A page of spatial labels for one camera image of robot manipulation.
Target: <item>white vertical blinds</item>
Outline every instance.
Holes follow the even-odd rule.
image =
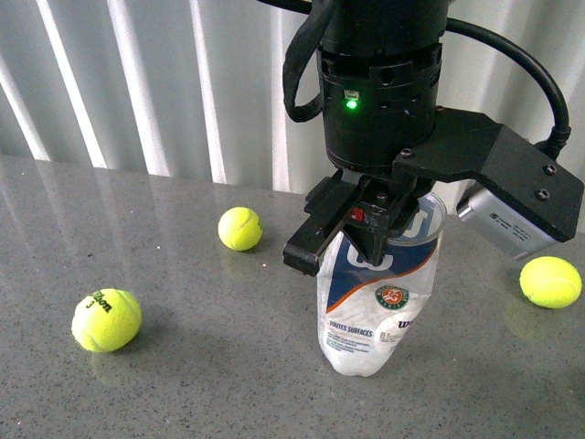
[[[460,0],[450,16],[552,73],[573,130],[558,161],[585,179],[585,2]],[[2,2],[0,153],[306,193],[334,169],[321,119],[293,123],[282,106],[284,51],[303,21],[254,0]],[[470,39],[441,41],[440,104],[548,137],[548,102],[523,70]],[[313,62],[297,101],[317,92]],[[463,187],[435,190],[452,209]]]

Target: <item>black cable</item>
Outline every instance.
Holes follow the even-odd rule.
[[[538,83],[547,95],[555,118],[555,126],[552,128],[548,140],[539,142],[537,148],[549,157],[556,159],[570,136],[569,109],[562,91],[550,73],[528,52],[491,30],[454,18],[447,19],[447,30],[495,48],[522,67]]]
[[[311,14],[292,37],[286,49],[282,65],[282,90],[284,108],[295,122],[307,122],[318,115],[323,108],[323,96],[317,94],[310,102],[297,107],[294,103],[296,92],[307,63],[319,46],[327,26],[333,17],[338,0],[323,0],[311,10]]]
[[[266,5],[277,6],[280,9],[286,9],[287,11],[298,12],[300,14],[309,14],[311,12],[311,2],[305,2],[304,0],[258,0]]]

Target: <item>robotic arm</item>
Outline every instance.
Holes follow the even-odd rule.
[[[309,219],[284,247],[284,262],[316,275],[342,230],[369,263],[381,264],[435,181],[472,179],[458,206],[516,259],[575,236],[583,183],[556,163],[569,138],[560,89],[523,49],[486,29],[447,17],[449,0],[261,0],[308,14],[283,66],[284,105],[296,122],[323,113],[326,152],[337,167],[307,196]],[[484,114],[436,105],[445,30],[505,53],[541,86],[555,116],[532,145]],[[317,50],[320,93],[295,105]]]

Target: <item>red button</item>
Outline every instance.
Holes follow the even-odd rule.
[[[366,215],[364,214],[364,210],[360,209],[360,208],[354,208],[351,213],[349,214],[349,218],[351,218],[352,220],[356,220],[359,222],[362,222],[364,220],[364,217]]]

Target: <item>orange stripe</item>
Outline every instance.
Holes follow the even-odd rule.
[[[437,246],[435,245],[435,248],[434,248],[434,249],[432,249],[432,252],[431,252],[431,254],[430,254],[429,256],[427,256],[427,259],[425,259],[423,262],[421,262],[421,263],[420,263],[420,265],[418,265],[418,266],[414,267],[412,270],[410,270],[410,271],[408,271],[408,272],[405,272],[405,273],[403,273],[403,274],[399,274],[398,276],[378,277],[377,279],[374,279],[374,280],[371,280],[371,281],[368,281],[368,282],[364,282],[363,284],[360,284],[360,285],[358,285],[358,286],[355,286],[354,288],[352,288],[351,290],[349,290],[347,293],[345,293],[345,294],[344,294],[344,295],[341,297],[341,299],[339,299],[339,300],[338,300],[337,302],[335,302],[333,305],[329,306],[329,307],[327,308],[327,312],[326,312],[326,313],[328,314],[328,313],[332,312],[334,309],[336,309],[338,306],[340,306],[340,305],[341,305],[341,304],[342,304],[342,303],[343,303],[343,302],[344,302],[346,299],[348,299],[348,298],[349,298],[349,296],[350,296],[351,294],[355,293],[355,292],[356,292],[357,290],[359,290],[359,289],[360,289],[362,286],[370,285],[370,284],[373,284],[373,283],[375,283],[375,282],[379,282],[379,281],[385,281],[385,280],[387,280],[387,279],[398,279],[399,277],[406,276],[406,275],[408,275],[408,274],[411,274],[411,273],[414,273],[414,272],[416,272],[417,270],[419,270],[419,268],[420,268],[422,265],[424,265],[425,263],[427,263],[427,261],[428,261],[428,260],[431,258],[431,256],[432,256],[432,255],[435,253],[435,251],[436,251],[436,250],[437,250]]]

